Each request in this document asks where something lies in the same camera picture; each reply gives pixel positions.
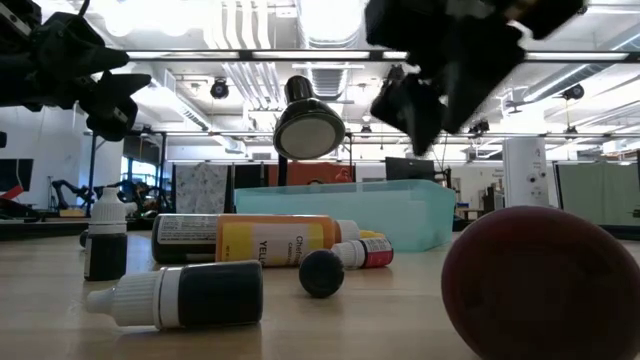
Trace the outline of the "white pillar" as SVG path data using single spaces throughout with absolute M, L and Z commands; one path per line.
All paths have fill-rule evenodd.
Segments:
M 539 137 L 509 138 L 503 143 L 505 206 L 548 207 L 545 141 Z

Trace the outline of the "large green food coloring bottle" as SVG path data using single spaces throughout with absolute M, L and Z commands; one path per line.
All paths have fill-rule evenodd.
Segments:
M 152 255 L 157 263 L 189 263 L 215 258 L 218 215 L 160 214 L 152 227 Z

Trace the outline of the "black overhead crossbar with lights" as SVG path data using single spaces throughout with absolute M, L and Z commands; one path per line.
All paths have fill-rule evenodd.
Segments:
M 126 50 L 133 62 L 400 62 L 406 52 L 389 50 Z M 528 52 L 531 63 L 640 63 L 640 52 Z

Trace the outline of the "small purple dropper bottle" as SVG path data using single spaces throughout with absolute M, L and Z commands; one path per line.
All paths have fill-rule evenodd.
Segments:
M 331 250 L 309 253 L 299 267 L 299 281 L 313 298 L 327 298 L 336 293 L 344 282 L 344 265 Z

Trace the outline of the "large red food coloring bottle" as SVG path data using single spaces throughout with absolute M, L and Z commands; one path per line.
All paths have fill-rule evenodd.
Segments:
M 601 227 L 547 207 L 494 211 L 452 243 L 447 315 L 481 360 L 635 360 L 640 265 Z

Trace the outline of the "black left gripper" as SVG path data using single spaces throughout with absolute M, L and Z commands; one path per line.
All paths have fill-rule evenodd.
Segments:
M 126 52 L 108 48 L 80 15 L 55 12 L 34 30 L 34 60 L 28 52 L 0 52 L 0 107 L 44 106 L 69 110 L 78 102 L 86 125 L 107 141 L 121 141 L 132 129 L 138 106 L 131 98 L 150 83 L 147 74 L 103 73 L 126 65 Z

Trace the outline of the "small red dropper bottle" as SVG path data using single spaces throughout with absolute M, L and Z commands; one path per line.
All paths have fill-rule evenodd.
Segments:
M 331 251 L 347 269 L 386 267 L 394 258 L 392 244 L 384 237 L 338 243 L 332 246 Z

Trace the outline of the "black desk lamp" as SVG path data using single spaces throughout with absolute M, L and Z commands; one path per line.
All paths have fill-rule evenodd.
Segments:
M 286 107 L 276 122 L 272 143 L 278 153 L 279 186 L 288 182 L 288 161 L 315 160 L 335 151 L 346 136 L 341 116 L 319 100 L 311 81 L 290 77 L 285 86 Z

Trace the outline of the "teal translucent plastic bin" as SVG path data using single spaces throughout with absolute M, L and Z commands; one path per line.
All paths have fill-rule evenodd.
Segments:
M 381 233 L 398 252 L 424 252 L 449 242 L 455 193 L 429 180 L 314 184 L 239 189 L 240 214 L 327 215 Z

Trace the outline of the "marble pattern panel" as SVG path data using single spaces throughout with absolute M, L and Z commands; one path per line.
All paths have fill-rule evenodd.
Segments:
M 228 167 L 210 163 L 176 166 L 176 212 L 224 212 Z

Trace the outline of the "small black dropper bottle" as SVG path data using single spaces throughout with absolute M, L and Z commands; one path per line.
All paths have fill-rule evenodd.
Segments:
M 85 305 L 121 327 L 254 324 L 263 312 L 262 265 L 255 260 L 208 263 L 125 275 L 109 289 L 90 292 Z

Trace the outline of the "large yellow food coloring bottle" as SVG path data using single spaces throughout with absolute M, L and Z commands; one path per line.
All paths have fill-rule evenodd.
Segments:
M 296 267 L 313 251 L 375 235 L 352 220 L 325 215 L 222 215 L 217 220 L 215 260 Z

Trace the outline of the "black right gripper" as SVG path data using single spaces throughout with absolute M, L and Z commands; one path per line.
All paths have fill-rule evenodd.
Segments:
M 415 155 L 424 155 L 442 128 L 459 133 L 524 60 L 522 32 L 508 25 L 506 5 L 506 0 L 369 0 L 368 44 L 406 52 L 410 64 L 446 65 L 444 116 L 438 93 L 416 74 L 388 77 L 371 104 L 373 117 L 411 139 Z

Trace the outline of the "small dark dropper bottle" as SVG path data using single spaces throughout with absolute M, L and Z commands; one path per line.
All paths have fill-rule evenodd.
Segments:
M 105 187 L 94 204 L 85 242 L 86 281 L 113 281 L 126 273 L 126 205 L 117 188 Z

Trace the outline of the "green curtain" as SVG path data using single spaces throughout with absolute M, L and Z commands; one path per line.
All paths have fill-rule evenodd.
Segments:
M 640 226 L 636 163 L 560 163 L 555 167 L 559 207 L 598 225 Z

